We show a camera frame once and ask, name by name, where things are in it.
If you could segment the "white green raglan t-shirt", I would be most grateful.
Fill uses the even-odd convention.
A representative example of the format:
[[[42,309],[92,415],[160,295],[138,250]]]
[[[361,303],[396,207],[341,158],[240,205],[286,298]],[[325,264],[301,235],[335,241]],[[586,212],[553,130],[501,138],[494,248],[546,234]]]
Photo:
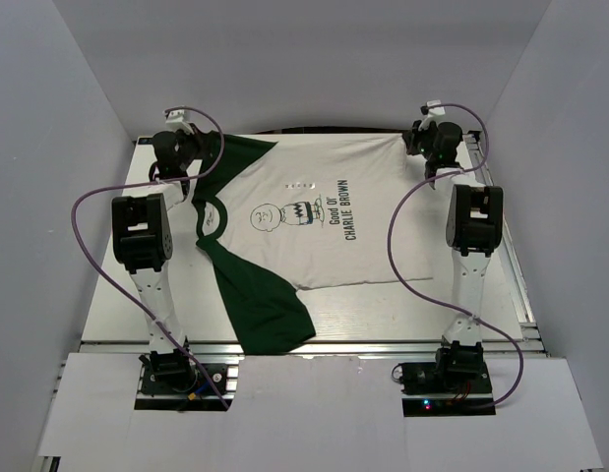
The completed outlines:
[[[268,142],[211,133],[192,204],[247,354],[291,351],[316,331],[302,290],[428,280],[433,247],[421,179],[400,135]]]

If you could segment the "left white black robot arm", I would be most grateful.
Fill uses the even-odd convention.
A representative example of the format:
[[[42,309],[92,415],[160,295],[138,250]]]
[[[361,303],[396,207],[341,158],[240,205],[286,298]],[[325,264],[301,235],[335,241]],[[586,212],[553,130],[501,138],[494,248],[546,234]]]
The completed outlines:
[[[187,200],[188,170],[209,154],[207,135],[193,123],[176,125],[172,131],[153,135],[151,145],[155,162],[148,183],[112,200],[112,245],[144,307],[149,354],[142,362],[156,383],[186,393],[197,384],[198,369],[188,358],[189,343],[169,283],[173,238],[168,212]]]

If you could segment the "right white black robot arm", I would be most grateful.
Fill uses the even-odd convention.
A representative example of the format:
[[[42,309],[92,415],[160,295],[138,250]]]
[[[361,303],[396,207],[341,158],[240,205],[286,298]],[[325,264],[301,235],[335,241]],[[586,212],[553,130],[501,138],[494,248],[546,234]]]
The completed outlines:
[[[453,261],[451,304],[460,311],[445,330],[435,361],[404,365],[401,379],[408,394],[450,394],[460,400],[487,380],[480,312],[487,268],[502,241],[504,192],[462,171],[459,125],[417,120],[402,137],[409,155],[425,158],[424,176],[435,179],[431,188],[450,199],[445,236]]]

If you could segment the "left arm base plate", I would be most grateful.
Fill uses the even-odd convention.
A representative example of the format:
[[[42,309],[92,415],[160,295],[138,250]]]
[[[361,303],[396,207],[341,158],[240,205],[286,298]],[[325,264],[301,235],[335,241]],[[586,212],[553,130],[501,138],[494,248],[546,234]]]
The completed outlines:
[[[137,411],[224,412],[226,407],[210,386],[208,378],[227,406],[233,401],[238,375],[235,365],[207,363],[204,365],[207,376],[193,367],[189,378],[182,377],[168,383],[155,376],[145,356],[141,357],[141,362],[143,367],[134,402]]]

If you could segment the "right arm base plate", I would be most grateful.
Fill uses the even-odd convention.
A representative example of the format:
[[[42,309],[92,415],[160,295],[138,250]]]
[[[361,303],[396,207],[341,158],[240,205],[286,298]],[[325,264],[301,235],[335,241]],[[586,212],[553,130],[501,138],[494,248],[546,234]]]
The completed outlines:
[[[487,365],[474,376],[441,378],[435,362],[406,362],[392,370],[392,380],[401,387],[404,418],[471,417],[496,414],[493,388]]]

